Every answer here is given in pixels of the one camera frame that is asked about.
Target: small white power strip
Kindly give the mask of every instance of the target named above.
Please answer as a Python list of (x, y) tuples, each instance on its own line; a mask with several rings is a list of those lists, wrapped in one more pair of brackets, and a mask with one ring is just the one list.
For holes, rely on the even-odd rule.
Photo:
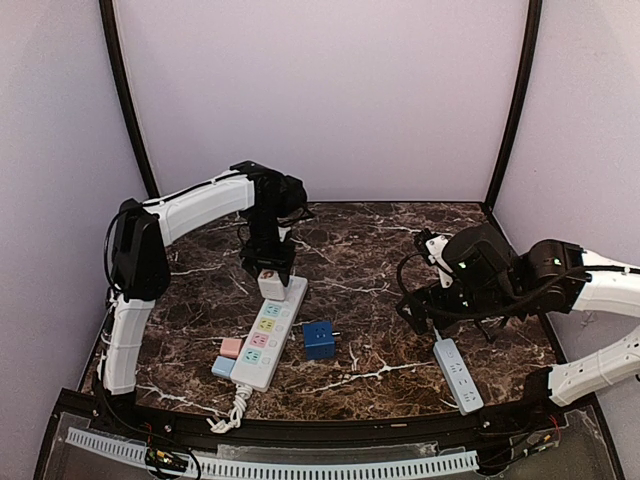
[(482, 408), (484, 402), (480, 397), (480, 392), (478, 392), (455, 342), (450, 338), (443, 340), (437, 331), (436, 337), (438, 340), (433, 346), (433, 353), (447, 379), (460, 413), (467, 415)]
[(284, 300), (264, 301), (231, 370), (233, 383), (267, 391), (306, 292), (307, 279), (292, 276)]

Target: coiled white cable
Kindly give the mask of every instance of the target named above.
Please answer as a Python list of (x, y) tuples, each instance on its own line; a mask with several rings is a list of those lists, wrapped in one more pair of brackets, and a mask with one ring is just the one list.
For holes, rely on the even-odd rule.
[(233, 408), (229, 412), (229, 421), (219, 420), (215, 423), (212, 419), (207, 418), (207, 422), (211, 425), (212, 433), (227, 433), (232, 428), (240, 427), (242, 416), (247, 410), (247, 400), (251, 397), (253, 388), (249, 385), (236, 386), (236, 398), (233, 400)]

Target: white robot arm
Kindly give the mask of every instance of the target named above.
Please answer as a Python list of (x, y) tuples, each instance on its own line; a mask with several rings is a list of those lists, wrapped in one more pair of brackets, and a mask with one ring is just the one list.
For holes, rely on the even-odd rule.
[[(250, 238), (240, 256), (243, 268), (258, 279), (265, 298), (284, 299), (295, 257), (288, 228), (278, 218), (306, 210), (302, 182), (244, 162), (194, 187), (143, 203), (124, 202), (111, 222), (105, 242), (105, 271), (112, 287), (113, 323), (98, 368), (99, 380), (112, 395), (132, 392), (144, 328), (156, 300), (169, 286), (165, 247), (182, 235), (233, 212), (247, 219)], [(116, 225), (109, 268), (107, 244)], [(260, 281), (262, 271), (280, 281)]]
[[(438, 329), (463, 320), (571, 311), (603, 311), (640, 317), (640, 268), (557, 240), (539, 242), (518, 256), (489, 225), (447, 237), (424, 230), (418, 253), (437, 266), (440, 282), (409, 292), (398, 313), (417, 333), (426, 319)], [(558, 406), (640, 373), (640, 326), (620, 341), (585, 358), (554, 365), (548, 397)]]

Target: blue cube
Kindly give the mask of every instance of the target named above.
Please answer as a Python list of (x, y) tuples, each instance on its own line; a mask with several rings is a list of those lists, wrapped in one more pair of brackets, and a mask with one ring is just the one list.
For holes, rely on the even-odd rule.
[(235, 360), (231, 360), (227, 357), (217, 357), (216, 361), (213, 363), (213, 367), (211, 367), (211, 373), (216, 375), (217, 377), (222, 378), (230, 378), (231, 370), (233, 370), (233, 366), (236, 364)]
[(307, 360), (331, 358), (336, 353), (336, 340), (333, 338), (331, 322), (308, 323), (302, 326), (304, 348)]

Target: brown marble surface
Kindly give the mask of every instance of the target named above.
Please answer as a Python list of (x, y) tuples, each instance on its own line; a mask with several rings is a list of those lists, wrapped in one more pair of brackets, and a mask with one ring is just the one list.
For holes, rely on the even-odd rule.
[[(453, 411), (453, 398), (432, 353), (434, 338), (417, 336), (394, 310), (399, 260), (414, 251), (412, 235), (485, 221), (469, 203), (322, 203), (298, 224), (295, 274), (309, 291), (268, 392), (254, 393), (247, 418), (279, 420), (384, 419)], [(168, 249), (172, 283), (147, 324), (138, 361), (138, 403), (199, 414), (227, 412), (234, 386), (211, 365), (224, 337), (244, 337), (262, 304), (257, 284), (241, 268), (235, 215), (179, 239)], [(416, 258), (407, 284), (436, 272)], [(307, 361), (302, 325), (329, 320), (334, 358)], [(525, 376), (554, 363), (537, 318), (511, 319), (487, 344), (471, 322), (454, 338), (486, 404), (520, 398)], [(87, 376), (83, 390), (90, 391)]]

